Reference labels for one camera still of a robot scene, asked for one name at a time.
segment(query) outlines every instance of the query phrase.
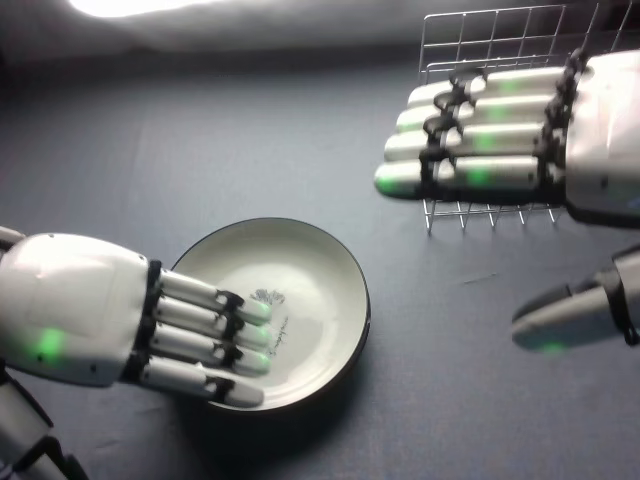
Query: gray fabric surface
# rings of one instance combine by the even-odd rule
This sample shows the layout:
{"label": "gray fabric surface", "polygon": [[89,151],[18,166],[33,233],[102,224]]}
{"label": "gray fabric surface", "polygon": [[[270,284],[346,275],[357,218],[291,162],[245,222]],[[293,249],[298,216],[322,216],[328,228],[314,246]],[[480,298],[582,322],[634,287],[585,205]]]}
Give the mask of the gray fabric surface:
{"label": "gray fabric surface", "polygon": [[353,375],[284,420],[18,374],[92,479],[637,477],[637,352],[620,338],[536,356],[508,334],[524,301],[606,265],[637,235],[566,216],[554,229],[535,214],[526,230],[515,217],[495,232],[472,219],[465,235],[442,221],[427,239],[421,205],[372,187],[413,60],[237,75],[135,65],[31,76],[2,101],[2,224],[172,264],[238,220],[304,220],[361,263],[372,327]]}

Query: metal wire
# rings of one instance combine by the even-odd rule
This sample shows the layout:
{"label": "metal wire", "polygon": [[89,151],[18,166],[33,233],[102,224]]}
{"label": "metal wire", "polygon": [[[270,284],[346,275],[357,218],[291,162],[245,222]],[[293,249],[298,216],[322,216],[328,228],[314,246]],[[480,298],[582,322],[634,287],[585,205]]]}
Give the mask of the metal wire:
{"label": "metal wire", "polygon": [[[624,18],[622,19],[620,26],[616,30],[615,38],[613,42],[605,45],[604,48],[600,45],[598,51],[611,52],[619,47],[619,41],[623,33],[630,31],[627,29],[628,20],[631,17],[631,10],[634,6],[634,0],[628,0]],[[588,26],[580,32],[572,32],[570,34],[561,34],[562,27],[570,17],[573,9],[579,8],[581,15],[590,15]],[[442,78],[446,72],[451,72],[458,67],[470,67],[481,66],[483,68],[490,68],[496,70],[506,70],[513,68],[532,68],[532,67],[545,67],[553,65],[563,65],[570,50],[560,50],[559,44],[565,42],[571,44],[573,48],[582,46],[583,48],[590,46],[592,34],[594,31],[594,25],[598,19],[598,13],[601,11],[600,3],[585,4],[584,2],[578,2],[576,5],[562,4],[562,5],[541,5],[532,7],[516,7],[516,8],[503,8],[495,10],[475,10],[468,12],[458,13],[439,13],[434,15],[427,15],[424,18],[422,28],[422,44],[420,48],[420,62],[418,67],[418,82],[419,85],[424,85],[434,81],[434,77]],[[557,14],[558,19],[555,24],[554,32],[552,34],[530,34],[531,22],[533,15],[550,15]],[[500,18],[511,16],[512,19],[516,17],[524,18],[524,26],[521,29],[521,33],[510,32],[509,36],[501,37],[500,32]],[[438,39],[438,30],[435,28],[437,25],[442,25],[446,22],[454,22],[459,25],[457,34],[452,38],[456,38],[454,41],[442,41]],[[491,33],[488,38],[475,38],[466,39],[466,33],[468,31],[477,32],[482,29],[483,25],[491,25]],[[510,27],[513,28],[514,22],[510,22]],[[544,42],[548,42],[548,48],[544,47]],[[469,51],[478,47],[486,47],[486,53],[481,55],[470,54]],[[502,52],[508,52],[505,56],[496,56],[497,51],[502,48]],[[528,50],[531,49],[534,53],[528,54]],[[429,62],[432,57],[453,57],[453,50],[455,50],[455,60],[450,61],[435,61]],[[526,227],[529,217],[534,212],[547,212],[551,220],[552,225],[556,225],[558,218],[561,216],[563,209],[552,208],[549,205],[518,205],[515,207],[500,207],[492,205],[477,205],[477,204],[465,204],[465,203],[444,203],[440,201],[424,201],[424,215],[427,224],[427,232],[431,235],[433,224],[436,218],[455,218],[458,217],[460,221],[460,227],[463,231],[466,230],[469,219],[474,218],[487,218],[491,223],[492,228],[496,228],[498,220],[500,220],[505,214],[518,214],[520,223],[523,227]]]}

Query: bright light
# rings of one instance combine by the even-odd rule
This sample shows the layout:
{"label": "bright light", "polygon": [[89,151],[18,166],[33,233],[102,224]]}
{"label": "bright light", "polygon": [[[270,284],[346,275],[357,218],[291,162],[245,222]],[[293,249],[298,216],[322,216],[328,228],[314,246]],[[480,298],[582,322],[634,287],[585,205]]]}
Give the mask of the bright light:
{"label": "bright light", "polygon": [[174,10],[213,0],[69,0],[75,8],[94,17],[128,17],[159,10]]}

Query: metal wire rack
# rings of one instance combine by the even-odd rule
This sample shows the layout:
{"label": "metal wire rack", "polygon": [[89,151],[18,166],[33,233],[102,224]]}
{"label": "metal wire rack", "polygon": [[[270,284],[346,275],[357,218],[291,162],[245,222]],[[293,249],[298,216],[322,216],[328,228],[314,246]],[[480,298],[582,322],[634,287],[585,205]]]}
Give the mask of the metal wire rack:
{"label": "metal wire rack", "polygon": [[[633,19],[640,3],[578,2],[549,6],[476,10],[427,15],[422,29],[418,68],[419,85],[445,80],[458,67],[493,71],[563,65],[578,47],[590,54],[634,45]],[[526,226],[534,212],[547,212],[556,225],[563,209],[549,205],[492,205],[424,201],[427,231],[437,218],[455,218],[466,230],[471,217],[487,218],[495,228],[505,214],[517,215]]]}

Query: gray background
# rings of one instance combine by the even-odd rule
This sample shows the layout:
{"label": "gray background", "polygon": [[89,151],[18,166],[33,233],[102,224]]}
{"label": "gray background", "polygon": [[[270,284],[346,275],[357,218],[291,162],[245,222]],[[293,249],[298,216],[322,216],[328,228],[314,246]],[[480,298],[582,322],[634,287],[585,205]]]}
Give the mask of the gray background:
{"label": "gray background", "polygon": [[526,230],[472,219],[465,235],[442,221],[428,239],[421,205],[372,187],[416,53],[132,56],[14,73],[0,104],[2,224],[172,264],[229,223],[291,217],[344,242],[370,288],[353,374],[281,418],[17,375],[92,479],[637,478],[637,354],[619,338],[533,355],[509,323],[638,236],[537,214]]}

